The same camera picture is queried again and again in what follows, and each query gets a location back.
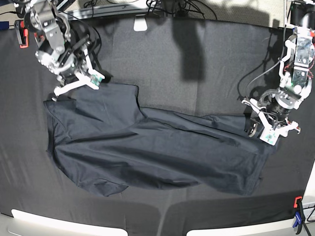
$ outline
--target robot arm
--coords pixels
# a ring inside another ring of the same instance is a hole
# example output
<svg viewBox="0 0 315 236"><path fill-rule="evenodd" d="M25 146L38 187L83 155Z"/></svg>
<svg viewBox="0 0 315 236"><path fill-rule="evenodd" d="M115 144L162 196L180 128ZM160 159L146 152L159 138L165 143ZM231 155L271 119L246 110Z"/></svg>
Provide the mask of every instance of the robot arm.
<svg viewBox="0 0 315 236"><path fill-rule="evenodd" d="M83 85L98 89L104 76L92 67L88 51L92 45L90 36L80 40L72 37L73 29L54 1L31 0L24 5L24 11L24 26L34 33L38 45L35 53L38 62L56 74L61 83L55 88L55 95Z"/></svg>
<svg viewBox="0 0 315 236"><path fill-rule="evenodd" d="M312 89L310 68L315 57L315 3L297 0L292 3L291 11L291 24L286 24L286 27L292 27L293 34L285 42L287 53L280 61L279 87L265 91L259 101L253 98L242 101L258 115L249 135L254 136L257 127L263 125L260 139L271 145L276 144L280 135L287 137L290 130L300 132L298 123L290 122L288 115L299 108Z"/></svg>

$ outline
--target floor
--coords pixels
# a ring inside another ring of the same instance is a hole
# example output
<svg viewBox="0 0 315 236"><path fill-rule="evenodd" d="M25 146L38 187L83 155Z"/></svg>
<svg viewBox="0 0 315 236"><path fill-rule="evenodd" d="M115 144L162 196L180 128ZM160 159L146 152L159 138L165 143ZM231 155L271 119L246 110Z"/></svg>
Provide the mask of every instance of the floor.
<svg viewBox="0 0 315 236"><path fill-rule="evenodd" d="M68 11L83 8L88 0L76 0ZM116 2L126 2L130 0L110 0ZM266 27L282 27L284 23L283 0L201 0L207 6L211 7L220 21L231 21L247 23L252 25ZM194 2L205 14L206 19L214 19L213 13L199 2ZM111 4L108 0L98 0L97 6ZM0 14L7 11L14 11L13 4L0 7ZM191 17L200 18L200 14L192 13ZM14 24L17 16L14 14L4 14L0 16L0 21L9 21Z"/></svg>

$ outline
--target black t-shirt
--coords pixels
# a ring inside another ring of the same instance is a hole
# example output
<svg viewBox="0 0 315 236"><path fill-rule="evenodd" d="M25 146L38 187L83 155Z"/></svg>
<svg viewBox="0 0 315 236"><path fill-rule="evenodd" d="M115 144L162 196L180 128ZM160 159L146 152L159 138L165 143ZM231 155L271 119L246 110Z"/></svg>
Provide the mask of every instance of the black t-shirt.
<svg viewBox="0 0 315 236"><path fill-rule="evenodd" d="M251 194L275 147L244 132L245 117L139 108L138 87L85 86L46 101L50 157L77 186L109 196L128 186L174 189L207 184Z"/></svg>

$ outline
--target blue clamp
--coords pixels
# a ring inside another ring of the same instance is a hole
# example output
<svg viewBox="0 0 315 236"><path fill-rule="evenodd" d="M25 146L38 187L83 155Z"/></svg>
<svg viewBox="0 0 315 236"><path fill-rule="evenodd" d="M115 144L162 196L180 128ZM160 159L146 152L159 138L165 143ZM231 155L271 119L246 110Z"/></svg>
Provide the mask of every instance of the blue clamp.
<svg viewBox="0 0 315 236"><path fill-rule="evenodd" d="M302 224L302 217L301 217L301 215L300 215L300 213L298 211L295 213L295 218L296 218L296 220L295 220L295 222L293 224L293 228L295 228L296 226Z"/></svg>

